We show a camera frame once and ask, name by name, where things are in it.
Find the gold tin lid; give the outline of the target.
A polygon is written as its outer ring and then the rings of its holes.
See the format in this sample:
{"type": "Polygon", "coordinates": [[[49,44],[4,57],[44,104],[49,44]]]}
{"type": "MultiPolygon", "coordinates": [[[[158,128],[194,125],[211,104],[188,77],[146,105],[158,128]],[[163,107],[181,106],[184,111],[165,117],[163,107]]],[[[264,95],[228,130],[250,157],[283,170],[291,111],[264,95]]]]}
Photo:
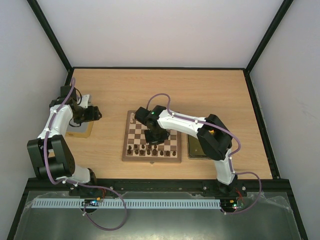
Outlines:
{"type": "Polygon", "coordinates": [[[93,121],[84,122],[81,125],[76,125],[72,122],[68,125],[65,136],[72,138],[88,138],[91,135],[93,126],[93,121]]]}

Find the wooden chess board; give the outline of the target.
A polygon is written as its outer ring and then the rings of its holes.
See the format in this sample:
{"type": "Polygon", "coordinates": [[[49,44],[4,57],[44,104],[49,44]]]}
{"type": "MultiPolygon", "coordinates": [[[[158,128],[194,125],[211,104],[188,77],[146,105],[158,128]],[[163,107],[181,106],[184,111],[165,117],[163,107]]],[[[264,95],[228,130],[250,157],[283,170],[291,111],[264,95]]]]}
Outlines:
{"type": "Polygon", "coordinates": [[[122,161],[141,163],[175,163],[182,162],[181,133],[168,130],[169,137],[161,144],[147,143],[147,127],[135,120],[135,111],[127,112],[122,161]]]}

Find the gold tin with pieces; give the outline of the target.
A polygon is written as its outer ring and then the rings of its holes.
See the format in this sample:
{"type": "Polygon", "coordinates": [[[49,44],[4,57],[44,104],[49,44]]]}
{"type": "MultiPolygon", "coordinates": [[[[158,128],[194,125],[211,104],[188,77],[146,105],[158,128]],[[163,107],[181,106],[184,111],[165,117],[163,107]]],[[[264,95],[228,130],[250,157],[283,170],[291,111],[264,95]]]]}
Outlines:
{"type": "Polygon", "coordinates": [[[187,156],[189,159],[208,160],[197,138],[187,135],[187,156]]]}

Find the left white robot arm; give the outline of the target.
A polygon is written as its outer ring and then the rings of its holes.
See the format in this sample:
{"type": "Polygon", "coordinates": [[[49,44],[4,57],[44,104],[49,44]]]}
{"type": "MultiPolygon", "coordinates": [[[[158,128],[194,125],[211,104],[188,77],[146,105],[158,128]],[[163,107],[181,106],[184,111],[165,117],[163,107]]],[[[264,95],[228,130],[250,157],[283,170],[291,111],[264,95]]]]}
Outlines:
{"type": "Polygon", "coordinates": [[[97,184],[92,169],[76,165],[65,140],[71,121],[81,126],[102,118],[99,108],[90,104],[90,99],[87,94],[78,100],[76,88],[64,85],[60,88],[60,96],[51,101],[43,131],[27,143],[31,164],[39,180],[48,179],[53,184],[68,182],[76,186],[97,184]]]}

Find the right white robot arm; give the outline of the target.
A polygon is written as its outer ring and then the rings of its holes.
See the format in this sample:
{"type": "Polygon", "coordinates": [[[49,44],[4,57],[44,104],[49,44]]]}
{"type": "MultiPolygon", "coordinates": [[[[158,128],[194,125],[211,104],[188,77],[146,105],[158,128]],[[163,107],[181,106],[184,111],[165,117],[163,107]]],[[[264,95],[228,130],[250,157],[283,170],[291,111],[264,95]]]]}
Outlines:
{"type": "Polygon", "coordinates": [[[157,105],[153,110],[140,107],[134,119],[147,127],[145,135],[148,144],[162,144],[174,130],[196,138],[203,153],[214,161],[218,191],[229,196],[236,189],[236,173],[232,166],[232,140],[236,137],[214,114],[195,117],[169,110],[157,105]]]}

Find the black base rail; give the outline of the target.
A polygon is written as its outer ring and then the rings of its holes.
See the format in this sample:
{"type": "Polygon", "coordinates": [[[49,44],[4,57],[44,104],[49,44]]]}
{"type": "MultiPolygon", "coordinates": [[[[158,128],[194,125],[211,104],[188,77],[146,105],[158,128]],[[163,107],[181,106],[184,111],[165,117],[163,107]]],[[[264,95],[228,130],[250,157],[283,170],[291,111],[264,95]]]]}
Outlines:
{"type": "Polygon", "coordinates": [[[98,189],[89,187],[72,186],[70,183],[52,184],[48,179],[39,180],[29,178],[23,194],[26,196],[30,191],[66,191],[71,196],[95,197],[102,194],[101,187],[107,187],[119,194],[128,192],[144,193],[189,193],[192,195],[201,195],[203,197],[214,197],[216,199],[231,199],[239,195],[243,197],[248,193],[257,193],[259,183],[256,179],[238,179],[232,186],[222,186],[217,180],[213,179],[196,179],[196,180],[174,180],[174,179],[111,179],[99,178],[94,182],[98,189]]]}

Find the black frame left post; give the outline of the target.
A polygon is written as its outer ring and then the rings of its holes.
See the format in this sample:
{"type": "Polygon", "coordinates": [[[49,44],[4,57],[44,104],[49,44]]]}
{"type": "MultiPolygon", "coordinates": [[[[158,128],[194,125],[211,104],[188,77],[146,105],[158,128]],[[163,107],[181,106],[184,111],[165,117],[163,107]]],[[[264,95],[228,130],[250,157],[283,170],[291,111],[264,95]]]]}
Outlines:
{"type": "Polygon", "coordinates": [[[49,39],[51,45],[53,46],[55,52],[57,53],[59,59],[61,60],[62,64],[64,65],[65,69],[68,72],[70,72],[72,69],[72,66],[71,66],[62,46],[60,45],[53,29],[51,28],[50,23],[48,22],[43,10],[41,9],[38,1],[37,0],[27,0],[27,3],[29,4],[35,17],[37,18],[38,22],[40,23],[42,29],[44,30],[47,38],[49,39]]]}

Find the black frame post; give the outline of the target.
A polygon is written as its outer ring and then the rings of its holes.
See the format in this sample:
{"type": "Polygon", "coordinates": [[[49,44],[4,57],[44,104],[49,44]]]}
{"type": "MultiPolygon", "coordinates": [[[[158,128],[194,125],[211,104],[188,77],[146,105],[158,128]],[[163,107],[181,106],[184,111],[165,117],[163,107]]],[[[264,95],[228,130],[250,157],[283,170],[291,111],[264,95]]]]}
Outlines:
{"type": "Polygon", "coordinates": [[[57,53],[59,59],[61,60],[62,64],[64,65],[65,69],[68,72],[70,72],[72,69],[72,66],[71,66],[62,46],[60,45],[53,29],[51,28],[50,23],[48,22],[43,10],[41,9],[38,1],[37,0],[27,0],[27,3],[29,4],[35,17],[37,18],[38,22],[40,23],[42,29],[44,30],[47,38],[49,39],[51,45],[53,46],[55,52],[57,53]]]}
{"type": "Polygon", "coordinates": [[[288,12],[290,6],[294,0],[283,0],[279,9],[277,10],[275,16],[273,17],[271,23],[269,24],[266,32],[264,33],[260,43],[258,44],[254,54],[252,55],[249,63],[247,64],[245,70],[249,74],[253,68],[255,67],[256,63],[258,62],[260,56],[262,55],[263,51],[267,47],[268,43],[270,42],[272,36],[276,32],[278,26],[280,25],[281,21],[285,17],[286,13],[288,12]]]}

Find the black frame right post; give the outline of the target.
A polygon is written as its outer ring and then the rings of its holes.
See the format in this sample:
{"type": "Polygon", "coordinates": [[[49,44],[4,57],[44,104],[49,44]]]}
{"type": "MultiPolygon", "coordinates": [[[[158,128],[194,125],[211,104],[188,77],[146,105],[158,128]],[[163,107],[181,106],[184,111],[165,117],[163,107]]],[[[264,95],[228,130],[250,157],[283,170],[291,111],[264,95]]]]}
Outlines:
{"type": "Polygon", "coordinates": [[[279,9],[277,10],[275,16],[273,17],[271,23],[269,24],[266,32],[264,33],[260,43],[258,44],[254,54],[252,55],[249,63],[247,64],[245,70],[249,74],[253,68],[255,67],[256,63],[258,62],[260,56],[262,55],[263,51],[267,47],[268,43],[270,42],[272,36],[276,32],[278,26],[280,25],[281,21],[285,17],[286,13],[288,12],[290,6],[294,0],[283,0],[279,9]]]}

